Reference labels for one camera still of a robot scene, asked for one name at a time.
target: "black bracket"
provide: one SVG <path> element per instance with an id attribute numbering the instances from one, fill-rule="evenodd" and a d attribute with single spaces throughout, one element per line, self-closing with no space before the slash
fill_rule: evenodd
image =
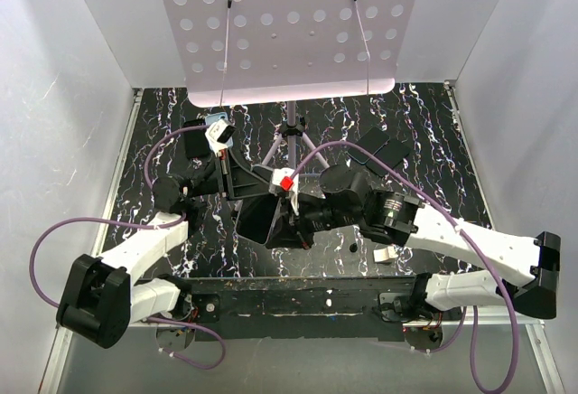
<path id="1" fill-rule="evenodd" d="M 56 313 L 61 326 L 105 349 L 130 322 L 130 275 L 87 254 L 72 264 Z"/>
<path id="2" fill-rule="evenodd" d="M 281 136 L 287 138 L 288 136 L 303 136 L 303 132 L 307 129 L 307 120 L 305 117 L 299 117 L 299 123 L 290 126 L 287 122 L 281 125 Z"/>
<path id="3" fill-rule="evenodd" d="M 540 247 L 540 259 L 538 266 L 531 270 L 534 281 L 520 288 L 506 281 L 504 285 L 516 311 L 536 319 L 554 319 L 560 272 L 560 236 L 544 231 L 536 238 L 535 244 Z"/>

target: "tripod stand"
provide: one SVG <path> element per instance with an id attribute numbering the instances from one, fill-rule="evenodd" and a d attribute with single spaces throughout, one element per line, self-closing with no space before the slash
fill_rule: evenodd
<path id="1" fill-rule="evenodd" d="M 265 159 L 263 159 L 262 164 L 267 165 L 271 161 L 271 159 L 279 149 L 279 146 L 281 145 L 283 140 L 286 139 L 288 151 L 287 165 L 289 166 L 289 168 L 295 169 L 295 167 L 297 166 L 297 137 L 300 137 L 311 150 L 314 150 L 316 148 L 313 141 L 305 133 L 306 129 L 305 126 L 306 125 L 304 118 L 301 117 L 299 119 L 299 122 L 297 122 L 297 102 L 295 102 L 294 100 L 288 101 L 287 119 L 281 126 L 282 129 L 277 138 L 275 139 L 273 145 L 271 145 L 271 148 L 267 152 Z M 317 153 L 315 157 L 317 157 L 319 162 L 321 162 L 323 168 L 329 168 L 329 164 L 327 163 L 327 161 L 325 160 L 325 158 L 322 156 L 321 153 Z"/>

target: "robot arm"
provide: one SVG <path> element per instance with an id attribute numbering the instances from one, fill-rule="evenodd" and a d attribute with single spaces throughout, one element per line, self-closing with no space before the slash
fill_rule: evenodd
<path id="1" fill-rule="evenodd" d="M 158 259 L 178 247 L 200 225 L 194 197 L 219 193 L 243 201 L 236 230 L 240 237 L 273 248 L 305 248 L 318 231 L 358 225 L 362 236 L 386 245 L 384 260 L 394 246 L 441 253 L 480 266 L 480 259 L 454 227 L 435 209 L 402 193 L 371 188 L 362 173 L 344 164 L 323 171 L 323 197 L 291 191 L 281 181 L 292 170 L 249 165 L 227 147 L 232 126 L 211 125 L 207 138 L 214 155 L 191 174 L 169 174 L 154 183 L 154 207 L 161 211 L 151 225 L 170 223 L 186 212 L 188 221 L 169 229 L 140 230 L 106 252 L 88 255 L 72 266 L 59 306 L 58 322 L 102 347 L 118 341 L 127 326 L 152 314 L 187 314 L 189 290 L 177 281 L 156 278 L 135 286 Z M 560 266 L 560 238 L 544 232 L 536 239 L 509 236 L 468 222 L 461 228 L 477 242 L 503 278 L 514 307 L 538 318 L 555 317 Z M 410 295 L 380 307 L 390 320 L 416 318 L 465 305 L 502 305 L 495 282 L 485 270 L 459 275 L 420 274 Z"/>

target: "black marble surface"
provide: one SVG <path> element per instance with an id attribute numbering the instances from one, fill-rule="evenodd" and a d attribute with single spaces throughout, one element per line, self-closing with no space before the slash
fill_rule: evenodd
<path id="1" fill-rule="evenodd" d="M 194 107 L 187 99 L 186 89 L 146 89 L 112 218 L 147 223 L 153 217 L 152 195 L 143 175 L 149 149 L 163 136 L 182 127 L 186 120 L 221 110 Z M 235 144 L 249 161 L 260 162 L 281 126 L 285 105 L 237 106 L 227 108 L 227 112 L 238 129 Z M 297 113 L 307 117 L 307 132 L 316 145 L 335 139 L 355 142 L 371 127 L 386 130 L 392 138 L 413 148 L 413 153 L 398 167 L 401 174 L 437 199 L 454 217 L 489 226 L 470 159 L 442 84 L 397 84 L 390 93 L 370 98 L 306 100 L 298 103 Z M 286 150 L 286 145 L 282 145 L 270 165 L 284 166 Z M 298 146 L 299 157 L 307 153 L 308 150 Z M 324 156 L 330 164 L 350 162 L 344 148 L 325 150 Z M 152 177 L 190 166 L 196 164 L 187 161 L 183 141 L 173 140 L 153 160 Z M 321 170 L 316 161 L 305 168 L 306 173 Z M 387 176 L 378 179 L 365 172 L 374 186 L 404 190 Z M 316 193 L 315 181 L 309 180 L 303 189 Z M 464 262 L 420 249 L 400 249 L 395 264 L 376 265 L 372 255 L 376 245 L 363 239 L 355 227 L 318 233 L 309 251 L 266 249 L 236 235 L 230 219 L 232 206 L 227 201 L 216 195 L 205 200 L 209 211 L 200 231 L 191 241 L 171 251 L 168 258 L 160 260 L 148 276 L 172 273 L 180 277 L 350 277 L 471 269 Z M 133 233 L 111 227 L 105 250 Z M 353 242 L 359 244 L 356 253 L 349 251 Z"/>

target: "white cable clip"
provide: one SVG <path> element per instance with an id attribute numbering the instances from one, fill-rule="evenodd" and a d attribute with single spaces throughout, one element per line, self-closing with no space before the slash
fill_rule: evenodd
<path id="1" fill-rule="evenodd" d="M 460 234 L 461 224 L 463 223 L 463 218 L 459 218 L 459 219 L 457 220 L 457 222 L 458 222 L 458 223 L 456 224 L 455 227 L 453 227 L 453 230 L 455 231 L 455 234 Z"/>

